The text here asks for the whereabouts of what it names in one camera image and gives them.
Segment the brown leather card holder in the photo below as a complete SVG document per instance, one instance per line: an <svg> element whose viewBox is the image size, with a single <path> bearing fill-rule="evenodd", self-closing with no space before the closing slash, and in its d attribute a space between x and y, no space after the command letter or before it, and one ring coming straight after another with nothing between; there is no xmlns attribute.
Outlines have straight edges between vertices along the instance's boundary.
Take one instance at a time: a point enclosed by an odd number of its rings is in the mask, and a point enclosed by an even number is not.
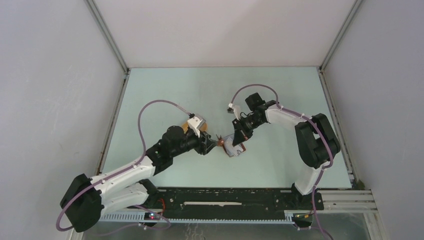
<svg viewBox="0 0 424 240"><path fill-rule="evenodd" d="M233 146L234 134L227 136L217 135L217 146L223 148L224 152L230 157L238 157L246 151L243 143Z"/></svg>

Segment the white striped credit cards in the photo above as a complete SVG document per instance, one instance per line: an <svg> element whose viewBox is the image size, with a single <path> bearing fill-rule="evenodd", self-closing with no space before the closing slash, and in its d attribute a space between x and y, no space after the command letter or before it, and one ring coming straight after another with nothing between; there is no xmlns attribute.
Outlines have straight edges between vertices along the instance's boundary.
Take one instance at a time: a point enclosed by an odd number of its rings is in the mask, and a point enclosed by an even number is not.
<svg viewBox="0 0 424 240"><path fill-rule="evenodd" d="M242 144L233 146L232 143L232 140L226 141L224 143L225 152L229 157L238 157L245 152L244 146Z"/></svg>

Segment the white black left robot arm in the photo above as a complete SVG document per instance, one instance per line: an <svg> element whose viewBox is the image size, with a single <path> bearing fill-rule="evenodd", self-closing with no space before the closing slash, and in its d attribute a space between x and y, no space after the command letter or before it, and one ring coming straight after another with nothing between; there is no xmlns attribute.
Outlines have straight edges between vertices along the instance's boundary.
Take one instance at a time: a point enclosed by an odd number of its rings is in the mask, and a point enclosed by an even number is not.
<svg viewBox="0 0 424 240"><path fill-rule="evenodd" d="M135 205L153 208L158 202L158 190L151 177L169 168L179 155L191 150L206 155L220 145L220 140L212 139L205 131L170 126L140 158L101 175L76 176L60 201L61 215L81 233L111 212Z"/></svg>

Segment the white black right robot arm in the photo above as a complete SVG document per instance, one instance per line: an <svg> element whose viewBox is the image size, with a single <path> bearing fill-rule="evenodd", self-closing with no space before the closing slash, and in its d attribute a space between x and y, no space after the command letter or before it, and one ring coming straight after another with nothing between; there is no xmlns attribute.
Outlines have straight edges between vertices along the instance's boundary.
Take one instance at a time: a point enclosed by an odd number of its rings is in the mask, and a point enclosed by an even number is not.
<svg viewBox="0 0 424 240"><path fill-rule="evenodd" d="M264 101L258 93L245 99L250 112L242 114L240 107L230 102L228 112L235 115L232 121L234 133L225 141L226 151L233 156L242 152L242 144L249 140L254 130L263 124L276 124L293 129L298 152L303 165L299 178L294 182L291 204L304 209L311 202L310 194L317 187L323 168L329 167L341 146L326 115L306 116L280 106L275 100Z"/></svg>

